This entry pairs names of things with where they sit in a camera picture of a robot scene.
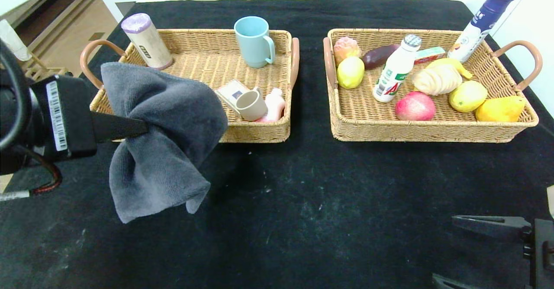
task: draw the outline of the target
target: brown leather handle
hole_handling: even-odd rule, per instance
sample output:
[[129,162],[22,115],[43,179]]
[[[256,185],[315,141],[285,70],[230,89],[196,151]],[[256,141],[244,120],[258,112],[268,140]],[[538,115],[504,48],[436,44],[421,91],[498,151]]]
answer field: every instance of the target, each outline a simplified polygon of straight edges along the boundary
[[83,49],[83,52],[81,52],[81,59],[79,60],[79,64],[81,64],[81,70],[83,71],[83,74],[85,74],[85,76],[89,78],[90,82],[92,82],[94,86],[101,89],[103,86],[103,83],[100,80],[98,80],[98,78],[90,71],[89,64],[88,64],[90,53],[93,52],[93,50],[99,45],[109,46],[120,56],[124,55],[125,51],[121,50],[121,48],[113,44],[113,42],[111,41],[98,39],[98,40],[89,42],[89,44],[85,47],[85,49]]
[[514,42],[508,43],[506,46],[498,49],[496,52],[493,53],[495,57],[499,57],[504,54],[504,52],[510,50],[514,46],[524,46],[529,50],[533,58],[535,59],[535,68],[529,75],[529,77],[525,78],[522,82],[520,82],[516,88],[519,90],[523,90],[529,86],[529,84],[537,77],[538,73],[542,70],[542,55],[540,52],[538,52],[537,47],[533,45],[532,43],[525,41],[525,40],[516,40]]
[[294,88],[296,79],[298,78],[298,66],[300,64],[300,40],[293,38],[293,65],[290,68],[290,89]]
[[329,37],[323,38],[323,56],[325,59],[325,72],[327,73],[327,80],[332,89],[337,88],[337,70],[335,70],[335,61],[333,54],[331,54],[331,40]]

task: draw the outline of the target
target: gray towel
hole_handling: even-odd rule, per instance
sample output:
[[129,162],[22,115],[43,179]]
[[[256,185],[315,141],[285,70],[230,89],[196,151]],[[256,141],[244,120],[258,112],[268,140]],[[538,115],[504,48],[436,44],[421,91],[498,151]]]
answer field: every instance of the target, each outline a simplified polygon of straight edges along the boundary
[[122,63],[101,66],[113,113],[142,119],[148,133],[127,138],[111,160],[110,189],[123,223],[186,202],[195,213],[210,183],[196,169],[227,129],[205,84]]

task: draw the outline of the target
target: light blue mug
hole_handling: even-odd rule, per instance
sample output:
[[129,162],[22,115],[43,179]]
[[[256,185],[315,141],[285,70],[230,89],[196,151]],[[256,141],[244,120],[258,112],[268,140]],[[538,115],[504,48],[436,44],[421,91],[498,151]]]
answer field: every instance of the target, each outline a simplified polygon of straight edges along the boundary
[[235,36],[241,55],[253,68],[272,64],[275,60],[275,43],[269,37],[269,24],[259,16],[245,16],[235,22]]

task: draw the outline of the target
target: eggplant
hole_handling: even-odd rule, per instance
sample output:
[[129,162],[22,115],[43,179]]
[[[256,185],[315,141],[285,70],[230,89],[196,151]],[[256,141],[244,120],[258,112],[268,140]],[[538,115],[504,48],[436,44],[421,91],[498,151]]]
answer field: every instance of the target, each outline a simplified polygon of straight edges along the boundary
[[383,65],[392,52],[396,51],[398,47],[400,47],[400,45],[382,46],[366,52],[366,54],[362,57],[366,70],[372,70],[377,66]]

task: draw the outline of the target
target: lemon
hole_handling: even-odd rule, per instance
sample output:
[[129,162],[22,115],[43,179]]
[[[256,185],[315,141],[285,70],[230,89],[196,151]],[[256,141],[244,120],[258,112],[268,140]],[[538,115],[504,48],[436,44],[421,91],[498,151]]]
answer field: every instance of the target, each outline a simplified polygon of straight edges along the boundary
[[341,87],[356,88],[364,78],[364,61],[356,56],[345,58],[337,68],[337,80]]
[[450,104],[455,110],[467,113],[485,102],[486,96],[487,90],[482,84],[468,80],[451,92]]
[[525,100],[519,96],[507,96],[486,100],[475,110],[480,122],[516,122],[525,108]]

